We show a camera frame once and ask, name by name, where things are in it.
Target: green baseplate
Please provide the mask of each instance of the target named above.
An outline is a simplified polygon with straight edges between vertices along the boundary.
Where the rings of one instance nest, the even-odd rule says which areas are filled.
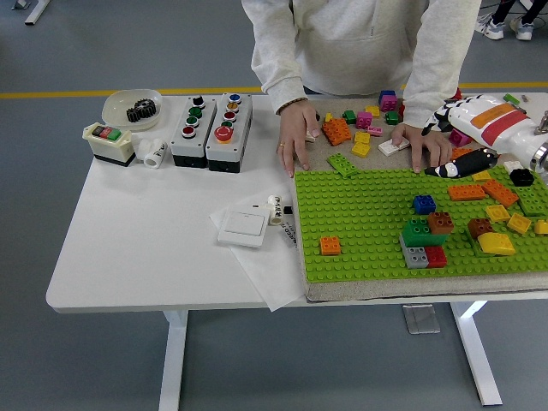
[[[506,169],[489,170],[491,177],[513,189]],[[301,226],[302,258],[309,283],[404,279],[426,277],[477,276],[527,271],[548,271],[548,235],[535,235],[534,222],[547,219],[529,217],[531,227],[525,235],[509,229],[506,223],[491,223],[498,233],[508,234],[516,254],[490,256],[474,251],[467,232],[472,218],[488,218],[485,208],[499,204],[484,200],[452,201],[451,185],[477,184],[472,177],[443,179],[412,170],[361,170],[348,178],[336,171],[299,171],[295,173],[297,205]],[[548,189],[538,176],[531,191],[538,204],[548,205]],[[409,270],[398,237],[411,217],[417,195],[430,194],[437,211],[451,215],[455,229],[444,243],[447,265],[444,268]],[[508,212],[523,215],[517,202]],[[322,256],[319,239],[337,235],[342,253]]]

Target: person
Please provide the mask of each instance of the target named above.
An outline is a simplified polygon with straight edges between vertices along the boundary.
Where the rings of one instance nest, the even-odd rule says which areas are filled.
[[[478,17],[476,32],[484,34],[488,39],[500,40],[504,37],[504,19],[508,16],[515,0],[501,0],[497,11]],[[510,28],[514,30],[518,40],[530,40],[533,37],[534,19],[546,6],[548,0],[534,0],[526,14],[510,21]]]
[[[277,155],[292,177],[294,154],[304,170],[309,132],[317,137],[316,112],[305,89],[357,97],[403,91],[405,114],[392,134],[407,138],[412,166],[421,169],[423,147],[430,165],[450,160],[451,144],[440,132],[421,136],[433,111],[455,95],[474,33],[480,0],[242,0],[253,23],[252,69],[280,116]]]

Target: gray floor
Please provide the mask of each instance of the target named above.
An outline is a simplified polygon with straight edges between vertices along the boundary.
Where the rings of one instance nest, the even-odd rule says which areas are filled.
[[[259,85],[236,1],[53,0],[34,27],[13,2],[0,8],[0,93]],[[461,81],[546,81],[547,39],[548,27],[530,43],[476,33]],[[45,303],[92,161],[79,136],[103,102],[0,99],[2,410],[158,407],[162,313]],[[481,409],[450,308],[436,309],[442,332],[429,336],[409,335],[399,306],[191,313],[182,409]],[[506,301],[476,315],[501,409],[546,409],[547,314],[548,301]]]

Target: yellow brick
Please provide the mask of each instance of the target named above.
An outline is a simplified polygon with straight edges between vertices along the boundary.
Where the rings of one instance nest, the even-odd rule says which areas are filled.
[[[369,144],[370,139],[371,135],[365,131],[356,131],[354,135],[354,143]]]
[[[512,255],[515,248],[506,234],[485,233],[478,237],[479,244],[484,253]]]
[[[531,220],[523,217],[520,214],[512,214],[512,218],[508,221],[508,227],[517,231],[520,234],[525,234],[531,225]]]
[[[495,206],[489,205],[488,207],[486,207],[485,211],[487,211],[487,215],[493,223],[500,223],[501,221],[510,220],[510,215],[502,204]]]
[[[480,173],[476,173],[472,175],[472,179],[475,182],[488,182],[492,179],[491,174],[489,174],[489,171],[481,171]]]
[[[534,234],[548,234],[548,222],[539,220],[534,224]]]
[[[367,144],[363,143],[356,143],[354,144],[354,147],[352,147],[352,154],[355,154],[358,157],[365,158],[366,155],[369,153],[369,149],[371,147]]]
[[[374,118],[380,117],[380,109],[377,105],[366,105],[366,111],[369,111]]]

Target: pink brick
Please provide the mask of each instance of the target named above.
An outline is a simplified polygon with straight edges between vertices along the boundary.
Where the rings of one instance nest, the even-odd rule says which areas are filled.
[[[358,112],[358,116],[356,118],[356,128],[366,129],[371,125],[371,122],[373,120],[373,115],[366,111],[360,111]]]
[[[366,130],[370,135],[380,137],[383,135],[383,129],[381,127],[369,126]]]
[[[380,99],[380,110],[385,111],[396,111],[397,106],[397,97],[391,95],[384,95]]]
[[[453,143],[455,147],[462,147],[468,143],[471,143],[472,139],[463,132],[457,130],[456,128],[453,128],[453,131],[449,136],[449,141]]]

